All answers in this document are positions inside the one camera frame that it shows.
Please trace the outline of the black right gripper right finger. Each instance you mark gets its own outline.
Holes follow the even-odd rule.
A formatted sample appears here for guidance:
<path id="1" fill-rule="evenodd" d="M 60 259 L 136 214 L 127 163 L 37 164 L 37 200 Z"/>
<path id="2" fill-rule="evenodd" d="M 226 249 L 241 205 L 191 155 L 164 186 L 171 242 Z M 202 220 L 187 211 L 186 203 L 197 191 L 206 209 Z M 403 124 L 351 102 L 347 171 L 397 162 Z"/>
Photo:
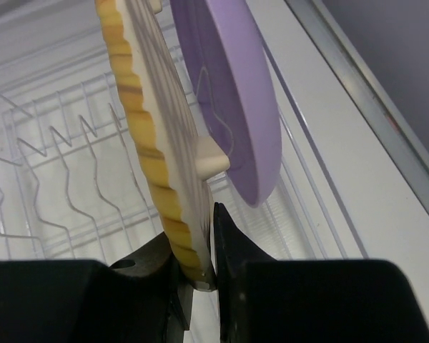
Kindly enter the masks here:
<path id="1" fill-rule="evenodd" d="M 222 342 L 429 342 L 407 277 L 381 259 L 272 258 L 214 206 Z"/>

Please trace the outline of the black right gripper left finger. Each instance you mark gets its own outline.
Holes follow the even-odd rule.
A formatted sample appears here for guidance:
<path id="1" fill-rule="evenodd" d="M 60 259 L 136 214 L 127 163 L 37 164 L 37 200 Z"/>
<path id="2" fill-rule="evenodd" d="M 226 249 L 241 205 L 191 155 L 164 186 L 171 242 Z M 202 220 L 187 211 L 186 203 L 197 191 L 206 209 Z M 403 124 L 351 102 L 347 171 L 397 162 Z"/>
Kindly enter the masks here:
<path id="1" fill-rule="evenodd" d="M 164 234 L 111 266 L 0 261 L 0 342 L 182 342 L 191 311 Z"/>

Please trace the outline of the square woven orange tray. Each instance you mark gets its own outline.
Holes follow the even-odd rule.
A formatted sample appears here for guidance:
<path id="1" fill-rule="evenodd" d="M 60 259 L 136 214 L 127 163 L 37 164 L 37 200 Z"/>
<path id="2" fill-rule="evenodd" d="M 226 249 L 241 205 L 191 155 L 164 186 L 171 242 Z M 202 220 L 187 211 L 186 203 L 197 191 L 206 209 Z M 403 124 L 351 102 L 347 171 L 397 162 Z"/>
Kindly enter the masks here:
<path id="1" fill-rule="evenodd" d="M 97 1 L 102 36 L 129 133 L 171 249 L 195 289 L 216 289 L 208 180 L 230 166 L 200 136 L 156 15 L 160 1 Z"/>

